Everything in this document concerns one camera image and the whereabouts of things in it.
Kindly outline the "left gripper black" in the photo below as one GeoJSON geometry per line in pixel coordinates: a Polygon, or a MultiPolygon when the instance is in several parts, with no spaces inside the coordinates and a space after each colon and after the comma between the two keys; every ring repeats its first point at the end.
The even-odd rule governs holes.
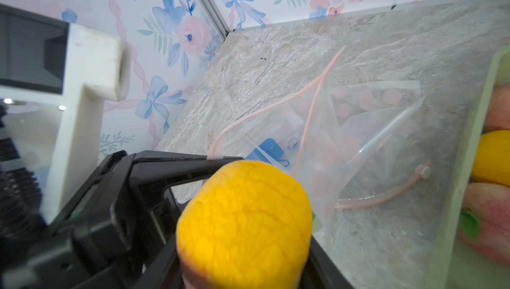
{"type": "Polygon", "coordinates": [[[1,287],[127,288],[130,249],[131,198],[84,198],[3,271],[1,287]]]}

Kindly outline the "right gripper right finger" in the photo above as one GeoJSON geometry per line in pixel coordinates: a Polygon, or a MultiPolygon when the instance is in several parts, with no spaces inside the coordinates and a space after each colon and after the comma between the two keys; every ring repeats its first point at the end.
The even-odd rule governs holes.
{"type": "Polygon", "coordinates": [[[302,289],[354,289],[314,237],[302,273],[302,289]]]}

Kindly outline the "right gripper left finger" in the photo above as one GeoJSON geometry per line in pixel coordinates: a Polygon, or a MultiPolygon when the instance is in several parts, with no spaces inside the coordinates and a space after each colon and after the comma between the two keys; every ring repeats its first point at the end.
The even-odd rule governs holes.
{"type": "Polygon", "coordinates": [[[132,286],[134,289],[185,288],[176,237],[171,237],[161,252],[132,286]]]}

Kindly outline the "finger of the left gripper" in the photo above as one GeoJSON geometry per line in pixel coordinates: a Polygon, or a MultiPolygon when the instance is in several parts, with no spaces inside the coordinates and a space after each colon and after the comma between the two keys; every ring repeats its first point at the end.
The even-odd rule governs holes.
{"type": "Polygon", "coordinates": [[[121,150],[107,156],[49,225],[72,241],[85,265],[139,253],[150,264],[173,237],[185,208],[171,188],[206,180],[235,157],[121,150]]]}

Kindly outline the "yellow peach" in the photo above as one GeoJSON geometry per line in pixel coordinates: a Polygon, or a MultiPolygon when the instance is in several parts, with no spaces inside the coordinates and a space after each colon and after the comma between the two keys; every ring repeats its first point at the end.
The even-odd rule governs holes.
{"type": "Polygon", "coordinates": [[[312,207],[292,177],[263,162],[218,170],[176,229],[187,288],[297,288],[312,238],[312,207]]]}

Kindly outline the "green plastic basket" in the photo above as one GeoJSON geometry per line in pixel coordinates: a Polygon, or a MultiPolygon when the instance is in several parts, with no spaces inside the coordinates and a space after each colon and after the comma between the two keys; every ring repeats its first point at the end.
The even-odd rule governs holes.
{"type": "Polygon", "coordinates": [[[509,83],[509,47],[495,52],[481,93],[466,119],[423,288],[509,288],[509,268],[482,257],[456,237],[462,200],[495,86],[509,83]]]}

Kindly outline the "pink zipper clear bag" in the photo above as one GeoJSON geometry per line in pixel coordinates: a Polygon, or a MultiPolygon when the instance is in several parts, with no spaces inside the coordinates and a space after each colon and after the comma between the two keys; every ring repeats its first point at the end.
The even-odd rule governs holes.
{"type": "Polygon", "coordinates": [[[268,163],[304,187],[325,223],[335,209],[386,202],[432,173],[418,146],[418,81],[334,85],[333,58],[302,90],[228,125],[208,157],[268,163]]]}

